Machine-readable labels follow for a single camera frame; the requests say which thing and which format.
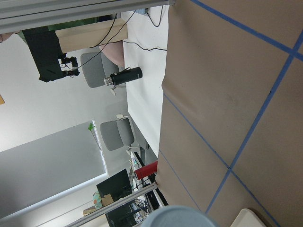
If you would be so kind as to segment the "grey office chair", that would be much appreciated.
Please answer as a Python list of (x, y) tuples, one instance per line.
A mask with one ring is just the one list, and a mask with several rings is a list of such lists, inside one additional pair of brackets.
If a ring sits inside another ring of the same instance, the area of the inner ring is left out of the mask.
[(119, 67), (109, 60), (103, 53), (83, 53), (80, 57), (82, 71), (90, 88), (103, 86), (104, 78), (114, 72), (119, 72)]
[(100, 132), (109, 151), (125, 148), (129, 152), (134, 148), (150, 147), (138, 126), (129, 118), (101, 123)]

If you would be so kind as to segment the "aluminium frame post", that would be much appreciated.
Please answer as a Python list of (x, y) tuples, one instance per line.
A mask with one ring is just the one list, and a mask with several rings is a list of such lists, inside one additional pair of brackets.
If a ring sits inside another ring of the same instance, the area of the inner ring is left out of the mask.
[(174, 3), (174, 0), (2, 0), (0, 32), (15, 32)]

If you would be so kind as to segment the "grey office chair near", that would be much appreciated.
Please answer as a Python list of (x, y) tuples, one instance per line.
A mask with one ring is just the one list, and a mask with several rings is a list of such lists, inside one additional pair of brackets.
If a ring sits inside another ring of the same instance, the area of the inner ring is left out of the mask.
[(82, 71), (90, 88), (103, 86), (104, 78), (114, 72), (119, 72), (119, 67), (109, 60), (103, 53), (83, 53), (80, 57)]

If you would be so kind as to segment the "cream cartoon tray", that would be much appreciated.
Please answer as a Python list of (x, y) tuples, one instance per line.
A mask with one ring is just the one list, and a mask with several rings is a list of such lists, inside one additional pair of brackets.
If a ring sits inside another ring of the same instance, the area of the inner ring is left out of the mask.
[(272, 227), (261, 214), (252, 209), (244, 208), (238, 213), (230, 227)]

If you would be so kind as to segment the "black water bottle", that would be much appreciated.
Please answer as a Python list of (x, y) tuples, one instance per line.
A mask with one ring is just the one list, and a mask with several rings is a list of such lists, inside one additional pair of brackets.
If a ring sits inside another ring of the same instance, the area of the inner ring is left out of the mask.
[(106, 86), (118, 86), (126, 82), (141, 79), (143, 73), (140, 67), (126, 68), (123, 71), (112, 73), (109, 77), (104, 78)]

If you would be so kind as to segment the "blue cup front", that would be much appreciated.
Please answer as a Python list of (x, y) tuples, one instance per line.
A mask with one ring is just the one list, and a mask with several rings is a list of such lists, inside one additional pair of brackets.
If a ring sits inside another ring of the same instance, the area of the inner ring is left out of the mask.
[(186, 206), (165, 206), (152, 212), (141, 227), (218, 227), (205, 213)]

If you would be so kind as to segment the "grey office chair far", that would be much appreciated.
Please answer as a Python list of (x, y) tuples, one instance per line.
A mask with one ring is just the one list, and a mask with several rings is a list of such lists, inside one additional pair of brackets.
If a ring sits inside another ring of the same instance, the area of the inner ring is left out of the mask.
[(129, 118), (101, 123), (100, 132), (109, 151), (125, 148), (129, 152), (134, 148), (150, 147), (138, 126)]

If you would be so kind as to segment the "red bottle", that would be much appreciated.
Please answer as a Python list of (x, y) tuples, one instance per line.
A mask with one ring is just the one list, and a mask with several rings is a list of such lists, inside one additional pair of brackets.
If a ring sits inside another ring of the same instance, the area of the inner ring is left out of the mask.
[(158, 167), (158, 161), (155, 161), (153, 163), (150, 163), (146, 166), (143, 166), (143, 167), (135, 170), (134, 173), (135, 173), (136, 179), (141, 180), (145, 177), (148, 177), (148, 176), (156, 173), (157, 167)]

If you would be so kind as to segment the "wooden box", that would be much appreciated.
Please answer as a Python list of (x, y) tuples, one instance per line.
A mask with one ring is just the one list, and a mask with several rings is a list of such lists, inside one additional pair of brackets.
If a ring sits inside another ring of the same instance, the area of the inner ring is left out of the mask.
[(55, 33), (63, 53), (128, 38), (127, 24), (121, 18), (61, 29)]

